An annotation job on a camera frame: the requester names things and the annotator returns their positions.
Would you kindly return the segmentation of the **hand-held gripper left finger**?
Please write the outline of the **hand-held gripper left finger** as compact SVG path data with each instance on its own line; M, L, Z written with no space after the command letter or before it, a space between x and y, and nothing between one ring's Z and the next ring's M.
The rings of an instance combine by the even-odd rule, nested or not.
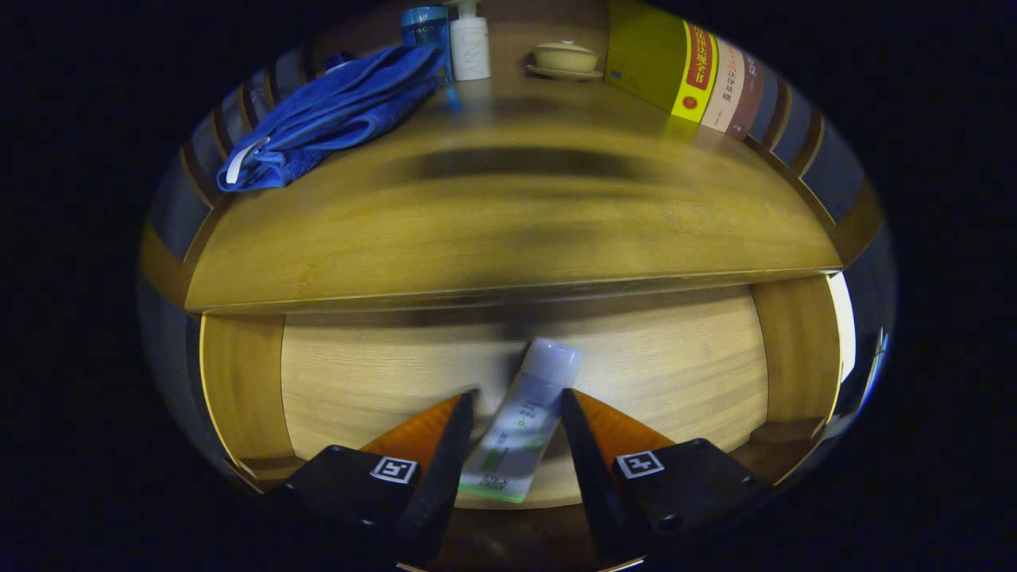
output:
M446 535L474 425L455 395L361 448L331 445L266 493L284 524L337 551L344 569L419 568Z

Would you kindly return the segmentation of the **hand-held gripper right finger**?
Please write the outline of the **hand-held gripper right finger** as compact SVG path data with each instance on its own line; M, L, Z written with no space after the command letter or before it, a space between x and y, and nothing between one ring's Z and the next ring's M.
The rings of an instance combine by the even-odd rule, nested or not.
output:
M773 485L708 439L677 443L574 388L562 393L582 507L598 554L660 561L755 512Z

